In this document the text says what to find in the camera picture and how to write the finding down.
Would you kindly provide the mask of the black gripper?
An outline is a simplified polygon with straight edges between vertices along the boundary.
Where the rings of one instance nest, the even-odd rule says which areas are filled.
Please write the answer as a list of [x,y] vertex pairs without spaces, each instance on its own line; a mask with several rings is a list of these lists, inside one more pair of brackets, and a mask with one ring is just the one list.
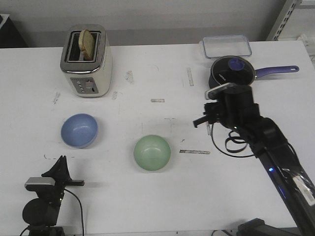
[[[58,180],[63,177],[63,166],[64,166],[64,179],[65,181]],[[64,192],[67,186],[81,187],[84,186],[84,180],[72,180],[70,177],[70,173],[67,165],[67,157],[60,156],[53,167],[47,172],[41,174],[41,177],[51,177],[51,183],[53,184],[51,194],[52,195],[60,195]]]
[[210,102],[204,104],[204,112],[201,118],[193,121],[193,126],[197,128],[203,123],[215,124],[220,123],[227,128],[225,107],[221,102]]

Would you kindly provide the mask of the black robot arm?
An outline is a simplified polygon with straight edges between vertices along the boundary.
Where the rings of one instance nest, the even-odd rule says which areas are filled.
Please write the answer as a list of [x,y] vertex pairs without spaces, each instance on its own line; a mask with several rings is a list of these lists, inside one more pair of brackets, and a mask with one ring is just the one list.
[[227,83],[206,91],[205,98],[212,102],[205,104],[204,116],[194,126],[219,122],[238,133],[262,163],[300,234],[313,236],[315,186],[276,123],[260,115],[252,88]]
[[60,156],[53,167],[41,176],[30,177],[25,183],[25,189],[35,192],[37,197],[30,200],[22,211],[29,235],[64,236],[63,227],[57,226],[64,193],[71,193],[67,187],[82,187],[84,184],[83,180],[70,177],[65,155]]

